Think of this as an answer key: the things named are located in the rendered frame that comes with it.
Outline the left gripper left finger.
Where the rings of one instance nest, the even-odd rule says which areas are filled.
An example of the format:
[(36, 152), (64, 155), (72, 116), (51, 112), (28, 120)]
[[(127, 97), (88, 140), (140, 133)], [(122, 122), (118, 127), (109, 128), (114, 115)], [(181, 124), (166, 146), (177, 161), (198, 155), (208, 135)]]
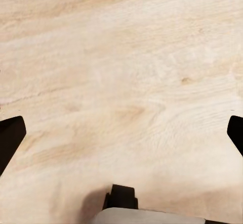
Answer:
[(0, 176), (26, 135), (22, 116), (0, 121)]

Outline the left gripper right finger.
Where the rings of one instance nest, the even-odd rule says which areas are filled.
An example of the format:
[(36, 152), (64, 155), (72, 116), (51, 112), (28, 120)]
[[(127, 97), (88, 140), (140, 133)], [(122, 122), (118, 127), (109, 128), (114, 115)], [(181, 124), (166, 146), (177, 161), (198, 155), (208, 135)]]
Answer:
[(230, 117), (227, 134), (243, 156), (243, 118), (232, 115)]

